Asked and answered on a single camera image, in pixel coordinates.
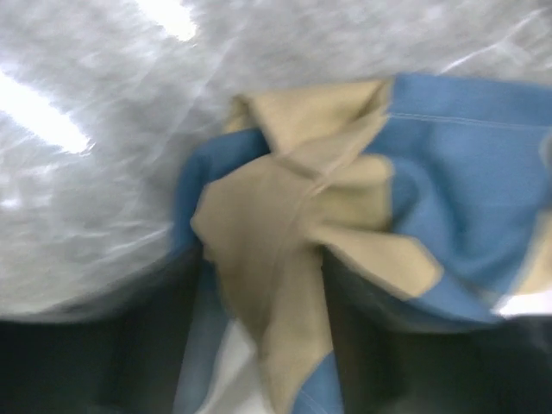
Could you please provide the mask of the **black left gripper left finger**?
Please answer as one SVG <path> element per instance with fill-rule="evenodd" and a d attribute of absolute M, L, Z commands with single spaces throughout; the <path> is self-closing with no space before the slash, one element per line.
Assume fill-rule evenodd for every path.
<path fill-rule="evenodd" d="M 200 248 L 179 254 L 96 320 L 3 322 L 1 411 L 171 412 L 200 259 Z"/>

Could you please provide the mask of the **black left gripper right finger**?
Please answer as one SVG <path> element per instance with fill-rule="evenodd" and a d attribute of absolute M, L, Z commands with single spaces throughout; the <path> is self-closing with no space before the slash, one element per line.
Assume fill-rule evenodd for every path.
<path fill-rule="evenodd" d="M 551 319 L 426 317 L 333 254 L 323 283 L 347 413 L 548 413 Z"/>

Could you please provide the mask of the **blue beige white pillowcase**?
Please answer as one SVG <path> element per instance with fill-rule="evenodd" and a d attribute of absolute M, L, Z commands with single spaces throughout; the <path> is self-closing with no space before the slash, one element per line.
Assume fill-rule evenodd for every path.
<path fill-rule="evenodd" d="M 550 135 L 534 84 L 406 73 L 237 97 L 179 179 L 174 249 L 200 248 L 204 292 L 179 411 L 233 319 L 273 412 L 347 413 L 325 254 L 426 317 L 551 319 Z"/>

